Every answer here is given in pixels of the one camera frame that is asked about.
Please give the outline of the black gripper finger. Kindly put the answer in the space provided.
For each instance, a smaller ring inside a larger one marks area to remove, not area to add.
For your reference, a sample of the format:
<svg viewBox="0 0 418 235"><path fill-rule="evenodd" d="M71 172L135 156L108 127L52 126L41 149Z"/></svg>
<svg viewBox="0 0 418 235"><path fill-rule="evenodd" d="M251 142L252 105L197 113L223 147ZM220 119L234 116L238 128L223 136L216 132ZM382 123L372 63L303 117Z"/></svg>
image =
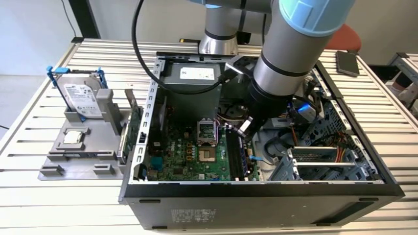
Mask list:
<svg viewBox="0 0 418 235"><path fill-rule="evenodd" d="M244 140L250 141L252 140L254 135L259 132L260 128L263 127L266 123L266 119L254 119L250 122L250 125L244 131Z"/></svg>
<svg viewBox="0 0 418 235"><path fill-rule="evenodd" d="M248 116L236 130L242 138L251 138L254 136L254 118Z"/></svg>

